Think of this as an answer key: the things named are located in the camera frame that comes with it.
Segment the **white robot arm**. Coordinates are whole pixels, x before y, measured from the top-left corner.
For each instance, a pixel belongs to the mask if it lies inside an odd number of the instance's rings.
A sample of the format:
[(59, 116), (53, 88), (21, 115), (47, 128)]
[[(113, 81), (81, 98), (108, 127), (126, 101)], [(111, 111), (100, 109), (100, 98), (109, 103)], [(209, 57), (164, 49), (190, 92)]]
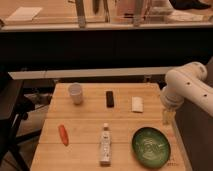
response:
[(185, 99), (213, 118), (213, 87), (204, 83), (207, 75), (206, 66), (200, 62), (190, 62), (166, 73), (166, 85), (160, 92), (164, 125), (171, 123)]

